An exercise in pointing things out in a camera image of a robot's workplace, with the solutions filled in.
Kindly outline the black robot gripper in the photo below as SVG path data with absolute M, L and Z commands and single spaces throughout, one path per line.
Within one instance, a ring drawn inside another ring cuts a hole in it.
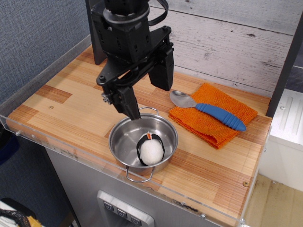
M 171 89 L 174 73 L 171 28 L 163 26 L 150 31 L 148 14 L 148 6 L 126 16 L 113 14 L 104 6 L 91 10 L 98 40 L 107 55 L 107 63 L 97 77 L 99 85 L 132 86 L 149 74 L 154 86 L 165 91 Z M 140 119 L 132 87 L 102 88 L 104 102 L 114 105 L 131 120 Z

